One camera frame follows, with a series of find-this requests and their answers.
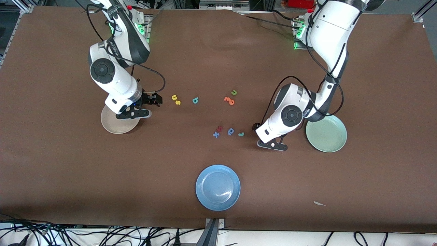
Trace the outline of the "beige brown plate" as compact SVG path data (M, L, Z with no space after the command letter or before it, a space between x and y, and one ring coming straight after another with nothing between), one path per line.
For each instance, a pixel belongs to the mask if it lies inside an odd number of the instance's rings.
M116 118L116 114L106 105L103 107L100 114L100 122L103 128L113 134L125 134L133 130L139 121L140 119L119 120Z

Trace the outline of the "brown table cover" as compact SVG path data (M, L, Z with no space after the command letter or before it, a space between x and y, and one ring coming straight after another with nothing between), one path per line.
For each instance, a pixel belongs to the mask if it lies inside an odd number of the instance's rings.
M252 125L284 77L313 91L324 78L285 27L231 11L162 11L145 65L164 75L164 102L121 135L100 122L107 93L87 62L98 41L79 8L23 15L0 69L0 213L59 224L201 228L222 217L241 230L437 233L437 62L409 15L364 14L351 33L337 114L348 138L335 153L313 148L304 128L284 138L287 151L256 145ZM225 211L205 208L195 191L217 164L241 183Z

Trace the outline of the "pale green plate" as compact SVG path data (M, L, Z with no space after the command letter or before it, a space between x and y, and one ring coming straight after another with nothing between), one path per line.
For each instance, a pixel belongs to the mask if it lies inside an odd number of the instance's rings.
M305 133L315 149L326 153L339 151L348 138L345 125L336 116L325 117L317 122L307 122Z

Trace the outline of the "blue plate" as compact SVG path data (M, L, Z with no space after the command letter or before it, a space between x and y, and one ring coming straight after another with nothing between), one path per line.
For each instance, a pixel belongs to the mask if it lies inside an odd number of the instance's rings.
M236 172L225 165L212 165L198 176L195 185L199 202L212 211L225 211L239 199L241 183Z

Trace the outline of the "red box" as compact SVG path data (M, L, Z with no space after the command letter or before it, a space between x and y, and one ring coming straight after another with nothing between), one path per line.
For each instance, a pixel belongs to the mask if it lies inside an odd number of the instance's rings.
M287 0L287 6L297 9L312 9L316 0Z

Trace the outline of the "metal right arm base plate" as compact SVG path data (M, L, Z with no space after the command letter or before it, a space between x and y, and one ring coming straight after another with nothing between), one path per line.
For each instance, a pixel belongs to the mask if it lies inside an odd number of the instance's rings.
M142 36L145 37L146 41L149 43L151 29L152 29L153 15L139 12L136 14L136 17L134 17L133 20L137 30L140 32Z

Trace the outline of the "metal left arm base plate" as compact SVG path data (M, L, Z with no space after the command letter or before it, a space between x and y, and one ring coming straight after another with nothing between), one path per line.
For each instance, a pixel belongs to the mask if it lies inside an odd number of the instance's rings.
M307 50L311 47L309 32L311 28L308 28L308 21L304 18L304 15L294 17L291 21L293 28L293 42L295 50Z

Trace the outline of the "grey metal rail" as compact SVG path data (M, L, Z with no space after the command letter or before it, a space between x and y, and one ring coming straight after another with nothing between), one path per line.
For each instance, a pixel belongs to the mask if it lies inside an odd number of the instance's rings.
M249 11L249 0L199 0L199 10Z

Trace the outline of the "aluminium profile bracket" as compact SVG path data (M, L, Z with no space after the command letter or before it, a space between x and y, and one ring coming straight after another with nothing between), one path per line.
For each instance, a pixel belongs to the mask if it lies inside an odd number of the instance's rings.
M216 246L219 230L224 229L224 227L224 218L207 218L206 227L197 241L196 246Z

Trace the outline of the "aluminium frame rail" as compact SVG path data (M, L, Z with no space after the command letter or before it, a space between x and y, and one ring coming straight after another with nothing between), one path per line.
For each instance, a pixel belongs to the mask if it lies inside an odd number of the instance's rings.
M31 13L34 0L0 0L0 69L24 14Z
M412 20L414 23L422 23L424 15L437 4L437 0L426 0L416 12L412 13Z

